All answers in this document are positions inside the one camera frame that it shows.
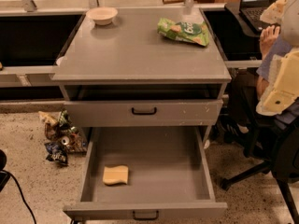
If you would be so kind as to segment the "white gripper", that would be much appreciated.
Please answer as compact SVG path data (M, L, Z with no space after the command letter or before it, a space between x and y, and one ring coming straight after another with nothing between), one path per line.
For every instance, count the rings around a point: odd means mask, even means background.
M260 21L282 24L288 0L277 0L265 9ZM299 50L285 56L275 55L270 63L269 85L265 89L256 111L265 116L281 114L299 97Z

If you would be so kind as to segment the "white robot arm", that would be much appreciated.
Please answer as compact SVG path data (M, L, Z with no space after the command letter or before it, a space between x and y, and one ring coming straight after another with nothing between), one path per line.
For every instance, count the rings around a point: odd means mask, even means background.
M269 86L256 106L259 114L275 116L299 97L299 0L277 0L263 12L261 21L278 23L280 37L292 46L286 55L272 58Z

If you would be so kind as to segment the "person's left hand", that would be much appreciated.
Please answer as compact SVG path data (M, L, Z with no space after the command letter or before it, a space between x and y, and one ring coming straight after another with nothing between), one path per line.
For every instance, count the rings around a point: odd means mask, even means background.
M280 27L275 25L268 26L262 30L260 34L260 52L263 60L267 56L274 42L277 40L279 32Z

